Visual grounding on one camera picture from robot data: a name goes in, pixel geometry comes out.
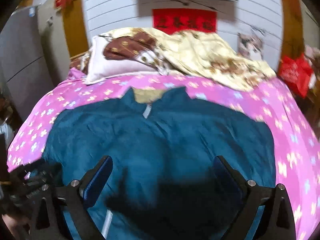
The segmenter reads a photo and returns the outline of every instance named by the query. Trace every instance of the jacket collar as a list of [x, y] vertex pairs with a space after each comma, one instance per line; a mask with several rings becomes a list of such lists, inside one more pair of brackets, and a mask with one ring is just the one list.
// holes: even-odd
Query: jacket collar
[[[167, 90], [163, 93], [162, 97], [152, 103], [152, 107], [170, 107], [170, 106], [183, 106], [186, 101], [191, 100], [186, 92], [186, 87], [178, 87]], [[135, 101], [134, 91], [129, 88], [124, 96], [121, 98], [121, 102], [128, 107], [133, 108], [139, 112], [143, 112], [146, 109], [147, 104], [140, 104]]]

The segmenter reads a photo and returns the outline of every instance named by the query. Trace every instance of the sticker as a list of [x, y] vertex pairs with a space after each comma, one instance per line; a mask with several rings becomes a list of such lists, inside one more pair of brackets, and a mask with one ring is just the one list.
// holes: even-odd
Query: sticker
[[33, 17], [33, 16], [35, 16], [35, 14], [36, 14], [35, 8], [34, 8], [34, 7], [31, 7], [31, 8], [29, 9], [29, 17]]

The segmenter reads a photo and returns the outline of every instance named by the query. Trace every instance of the metal bolt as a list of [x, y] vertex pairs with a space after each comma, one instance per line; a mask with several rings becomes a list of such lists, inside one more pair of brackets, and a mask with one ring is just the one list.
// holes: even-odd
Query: metal bolt
[[285, 186], [280, 183], [280, 184], [278, 184], [278, 188], [281, 189], [281, 190], [284, 190], [284, 189], [285, 189]]
[[48, 188], [49, 188], [49, 185], [48, 185], [48, 184], [44, 184], [44, 185], [41, 187], [41, 189], [42, 189], [43, 191], [46, 191]]
[[75, 180], [71, 181], [70, 184], [71, 184], [72, 187], [78, 186], [79, 185], [79, 180], [75, 179]]
[[254, 180], [252, 180], [252, 179], [249, 179], [249, 180], [248, 180], [248, 185], [251, 186], [251, 187], [253, 187], [253, 186], [256, 185], [256, 182], [255, 182]]

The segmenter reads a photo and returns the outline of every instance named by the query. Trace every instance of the red banner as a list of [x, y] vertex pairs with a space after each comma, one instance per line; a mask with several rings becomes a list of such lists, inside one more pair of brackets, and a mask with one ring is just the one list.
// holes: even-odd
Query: red banner
[[154, 9], [153, 27], [167, 34], [181, 30], [216, 32], [217, 13], [198, 9]]

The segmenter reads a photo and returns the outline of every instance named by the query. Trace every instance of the poster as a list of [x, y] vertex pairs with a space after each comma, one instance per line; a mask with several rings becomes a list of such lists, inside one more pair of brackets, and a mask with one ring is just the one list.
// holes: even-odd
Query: poster
[[238, 33], [238, 53], [252, 60], [263, 60], [263, 41], [257, 35]]
[[217, 13], [199, 9], [154, 9], [153, 27], [167, 34], [181, 30], [216, 32]]

